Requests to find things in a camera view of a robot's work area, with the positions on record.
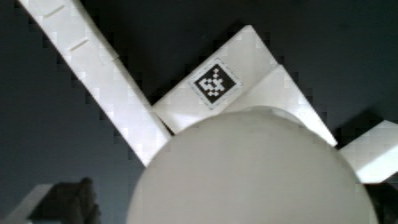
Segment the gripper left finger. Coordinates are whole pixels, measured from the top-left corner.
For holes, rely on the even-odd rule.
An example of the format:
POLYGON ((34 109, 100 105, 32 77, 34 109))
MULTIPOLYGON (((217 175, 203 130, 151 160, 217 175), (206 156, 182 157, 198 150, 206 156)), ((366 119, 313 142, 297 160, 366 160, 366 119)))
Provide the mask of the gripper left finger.
POLYGON ((93 179, 38 185, 2 224, 102 224, 93 179))

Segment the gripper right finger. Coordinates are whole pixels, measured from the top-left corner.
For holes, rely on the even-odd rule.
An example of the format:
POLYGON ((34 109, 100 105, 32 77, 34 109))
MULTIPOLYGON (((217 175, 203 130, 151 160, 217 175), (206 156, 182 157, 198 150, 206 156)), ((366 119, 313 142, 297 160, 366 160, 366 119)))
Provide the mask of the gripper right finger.
POLYGON ((389 183, 366 184, 381 224, 398 224, 398 189, 389 183))

